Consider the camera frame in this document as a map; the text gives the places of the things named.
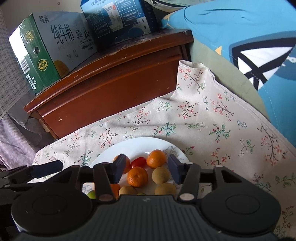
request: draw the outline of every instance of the barcode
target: barcode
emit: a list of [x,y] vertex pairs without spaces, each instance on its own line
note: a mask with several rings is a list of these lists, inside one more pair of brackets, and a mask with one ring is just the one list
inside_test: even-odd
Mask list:
[[29,65],[28,65],[25,58],[21,61],[20,66],[21,66],[24,74],[26,74],[26,73],[28,73],[30,71],[30,67],[29,67]]

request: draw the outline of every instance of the cherry tomato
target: cherry tomato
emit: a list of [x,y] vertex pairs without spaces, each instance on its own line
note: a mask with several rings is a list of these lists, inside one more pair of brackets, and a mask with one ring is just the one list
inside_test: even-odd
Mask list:
[[144,167],[145,165],[146,165],[146,158],[141,156],[131,162],[131,169],[134,167]]

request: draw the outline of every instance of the white plate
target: white plate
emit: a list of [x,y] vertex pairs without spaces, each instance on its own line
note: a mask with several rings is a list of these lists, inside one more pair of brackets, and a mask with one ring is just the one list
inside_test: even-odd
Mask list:
[[[101,163],[101,162],[109,162],[112,163],[113,159],[123,153],[126,156],[129,157],[131,162],[138,158],[138,157],[145,157],[150,154],[151,151],[159,149],[162,150],[166,156],[170,154],[174,154],[182,163],[188,163],[190,164],[188,158],[185,156],[185,154],[175,145],[164,141],[162,139],[153,138],[153,137],[138,137],[138,138],[132,138],[123,142],[119,142],[107,150],[105,150],[102,154],[100,154],[91,164],[90,167],[93,168],[95,164]],[[157,187],[157,185],[152,181],[151,174],[153,172],[153,169],[149,168],[148,166],[145,166],[145,169],[148,173],[148,184],[145,187],[137,188],[138,192],[143,192],[148,195],[154,195],[154,190]],[[125,186],[129,185],[127,182],[127,174],[122,175],[119,185]],[[94,189],[93,183],[85,183],[83,186],[83,192],[88,193],[90,190]]]

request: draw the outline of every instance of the green milk box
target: green milk box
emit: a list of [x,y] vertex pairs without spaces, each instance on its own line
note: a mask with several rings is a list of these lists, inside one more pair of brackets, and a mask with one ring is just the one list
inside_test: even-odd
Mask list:
[[9,38],[37,95],[97,52],[83,13],[34,12]]

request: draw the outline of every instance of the wall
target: wall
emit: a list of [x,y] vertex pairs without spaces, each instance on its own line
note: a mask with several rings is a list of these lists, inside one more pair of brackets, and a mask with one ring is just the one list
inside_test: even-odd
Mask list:
[[9,35],[32,12],[69,11],[82,12],[81,0],[7,0],[2,6]]

